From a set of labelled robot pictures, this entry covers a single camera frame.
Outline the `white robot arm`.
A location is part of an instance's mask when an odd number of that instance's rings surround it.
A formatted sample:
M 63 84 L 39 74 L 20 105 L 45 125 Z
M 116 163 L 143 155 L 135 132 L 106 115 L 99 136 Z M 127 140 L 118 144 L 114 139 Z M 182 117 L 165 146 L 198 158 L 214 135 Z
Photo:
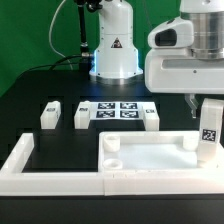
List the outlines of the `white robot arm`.
M 99 21 L 92 80 L 122 85 L 143 76 L 149 91 L 182 93 L 191 108 L 196 94 L 224 94 L 224 0 L 181 0 L 180 15 L 149 33 L 143 69 L 131 5 L 103 0 Z

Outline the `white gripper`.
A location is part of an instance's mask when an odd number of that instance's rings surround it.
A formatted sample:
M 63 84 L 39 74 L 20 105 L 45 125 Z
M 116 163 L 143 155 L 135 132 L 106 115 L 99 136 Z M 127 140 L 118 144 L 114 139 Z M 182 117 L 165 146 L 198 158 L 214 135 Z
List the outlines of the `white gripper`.
M 152 49 L 145 59 L 145 85 L 150 92 L 186 94 L 195 119 L 194 94 L 224 94 L 224 59 L 198 60 L 185 49 Z

